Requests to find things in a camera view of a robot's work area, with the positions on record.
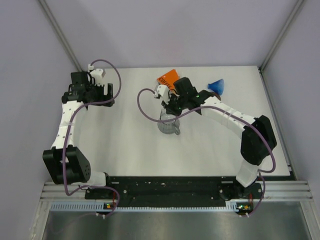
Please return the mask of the orange coffee filter box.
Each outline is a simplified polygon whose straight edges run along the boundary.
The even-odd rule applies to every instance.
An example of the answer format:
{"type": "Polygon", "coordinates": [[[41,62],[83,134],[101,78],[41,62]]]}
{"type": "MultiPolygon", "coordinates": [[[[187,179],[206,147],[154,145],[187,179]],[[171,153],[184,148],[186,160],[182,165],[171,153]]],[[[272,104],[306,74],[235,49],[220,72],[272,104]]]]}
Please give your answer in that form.
{"type": "Polygon", "coordinates": [[[180,79],[176,69],[172,69],[169,72],[165,73],[164,75],[157,78],[157,82],[160,85],[167,86],[170,90],[174,90],[175,86],[174,83],[180,79]]]}

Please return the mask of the blue glass dripper cone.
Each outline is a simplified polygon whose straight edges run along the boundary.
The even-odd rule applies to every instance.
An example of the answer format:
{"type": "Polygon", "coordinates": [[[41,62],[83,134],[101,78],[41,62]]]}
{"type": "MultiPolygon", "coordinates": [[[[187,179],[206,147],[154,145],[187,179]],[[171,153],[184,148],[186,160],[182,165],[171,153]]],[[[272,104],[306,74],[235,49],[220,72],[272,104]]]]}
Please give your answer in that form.
{"type": "Polygon", "coordinates": [[[225,89],[224,79],[222,78],[215,82],[208,83],[207,89],[221,96],[224,93],[224,89],[225,89]]]}

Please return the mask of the clear glass coffee server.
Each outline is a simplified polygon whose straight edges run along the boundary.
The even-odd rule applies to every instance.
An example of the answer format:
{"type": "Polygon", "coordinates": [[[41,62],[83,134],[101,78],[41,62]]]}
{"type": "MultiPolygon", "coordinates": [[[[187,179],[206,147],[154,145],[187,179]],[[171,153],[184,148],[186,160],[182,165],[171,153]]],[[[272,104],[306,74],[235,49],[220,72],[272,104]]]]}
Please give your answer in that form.
{"type": "Polygon", "coordinates": [[[158,129],[167,135],[176,134],[177,136],[181,134],[180,131],[180,121],[174,119],[176,116],[172,114],[167,114],[165,109],[160,112],[159,120],[161,122],[157,123],[158,129]]]}

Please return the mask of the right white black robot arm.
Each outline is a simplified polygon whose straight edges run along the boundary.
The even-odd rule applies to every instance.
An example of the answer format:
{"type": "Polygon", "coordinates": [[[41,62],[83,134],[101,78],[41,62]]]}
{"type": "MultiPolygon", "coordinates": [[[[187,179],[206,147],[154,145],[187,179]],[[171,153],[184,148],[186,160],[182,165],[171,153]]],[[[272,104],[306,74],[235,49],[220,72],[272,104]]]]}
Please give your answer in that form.
{"type": "Polygon", "coordinates": [[[217,121],[235,133],[241,140],[240,154],[243,158],[235,176],[233,192],[239,198],[245,198],[252,191],[251,184],[261,172],[259,166],[268,156],[274,161],[273,149],[277,140],[270,119],[261,115],[253,117],[244,114],[222,102],[216,93],[208,90],[197,91],[187,77],[174,82],[174,88],[160,84],[156,95],[162,100],[166,113],[182,116],[186,110],[194,111],[203,117],[217,121]]]}

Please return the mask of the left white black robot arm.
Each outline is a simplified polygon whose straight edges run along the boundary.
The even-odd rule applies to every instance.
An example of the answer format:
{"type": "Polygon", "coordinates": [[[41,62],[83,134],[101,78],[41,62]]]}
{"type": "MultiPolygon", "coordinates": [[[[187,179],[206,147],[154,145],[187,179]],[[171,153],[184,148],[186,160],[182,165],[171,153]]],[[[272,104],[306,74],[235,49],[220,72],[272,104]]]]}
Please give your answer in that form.
{"type": "Polygon", "coordinates": [[[105,172],[92,170],[90,161],[79,148],[81,126],[88,110],[88,103],[97,102],[100,106],[111,107],[113,84],[104,85],[105,71],[101,68],[88,72],[72,72],[71,84],[61,97],[62,116],[56,138],[42,159],[56,185],[63,183],[96,186],[102,198],[109,198],[114,191],[107,182],[105,172]]]}

